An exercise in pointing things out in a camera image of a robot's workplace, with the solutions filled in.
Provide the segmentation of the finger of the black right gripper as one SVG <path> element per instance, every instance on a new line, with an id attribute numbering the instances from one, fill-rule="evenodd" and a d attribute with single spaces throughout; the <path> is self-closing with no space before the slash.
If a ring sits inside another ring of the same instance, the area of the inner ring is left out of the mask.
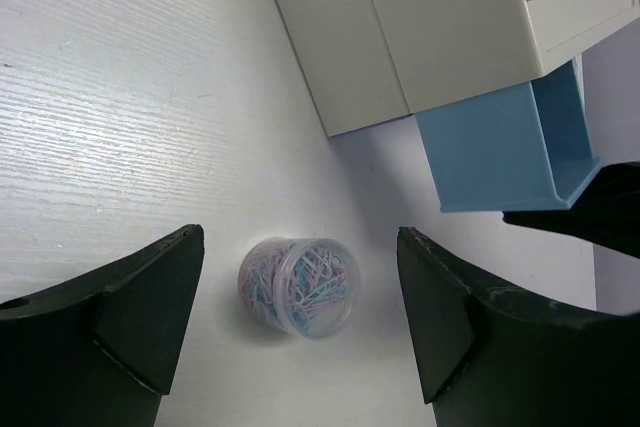
<path id="1" fill-rule="evenodd" d="M 603 167 L 569 210 L 505 212 L 507 224 L 569 235 L 639 256 L 639 164 Z"/>

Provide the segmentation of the light blue drawer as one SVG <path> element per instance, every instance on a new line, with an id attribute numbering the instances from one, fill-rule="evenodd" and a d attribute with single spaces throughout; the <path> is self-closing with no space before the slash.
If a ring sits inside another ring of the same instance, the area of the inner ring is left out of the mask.
<path id="1" fill-rule="evenodd" d="M 415 119 L 444 212 L 568 210 L 602 166 L 573 62 Z"/>

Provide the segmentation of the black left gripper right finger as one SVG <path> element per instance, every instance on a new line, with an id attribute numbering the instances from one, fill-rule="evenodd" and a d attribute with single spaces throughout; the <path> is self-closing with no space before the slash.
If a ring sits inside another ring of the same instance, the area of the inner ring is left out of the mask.
<path id="1" fill-rule="evenodd" d="M 639 318 L 526 290 L 413 228 L 397 267 L 423 398 L 440 426 L 635 426 Z"/>

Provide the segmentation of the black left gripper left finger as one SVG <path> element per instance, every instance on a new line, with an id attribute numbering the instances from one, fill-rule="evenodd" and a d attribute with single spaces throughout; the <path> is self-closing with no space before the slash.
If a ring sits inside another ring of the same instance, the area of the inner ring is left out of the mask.
<path id="1" fill-rule="evenodd" d="M 185 225 L 129 256 L 2 303 L 2 425 L 154 425 L 203 260 L 203 228 Z"/>

